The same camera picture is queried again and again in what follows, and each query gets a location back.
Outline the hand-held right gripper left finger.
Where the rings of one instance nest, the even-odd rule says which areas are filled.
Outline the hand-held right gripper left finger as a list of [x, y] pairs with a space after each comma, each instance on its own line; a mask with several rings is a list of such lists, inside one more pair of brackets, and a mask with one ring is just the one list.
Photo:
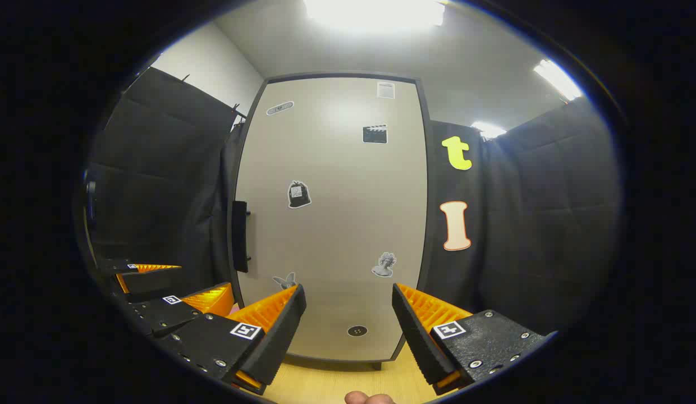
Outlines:
[[261, 396], [273, 383], [304, 314], [301, 284], [230, 313], [201, 312], [157, 340], [162, 351], [207, 378]]

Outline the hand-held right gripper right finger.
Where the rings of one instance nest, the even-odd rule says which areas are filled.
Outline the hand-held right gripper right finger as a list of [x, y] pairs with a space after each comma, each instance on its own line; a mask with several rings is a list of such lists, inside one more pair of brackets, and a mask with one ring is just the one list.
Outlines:
[[438, 396], [499, 378], [557, 337], [497, 310], [472, 314], [400, 283], [392, 286], [392, 309], [418, 368]]

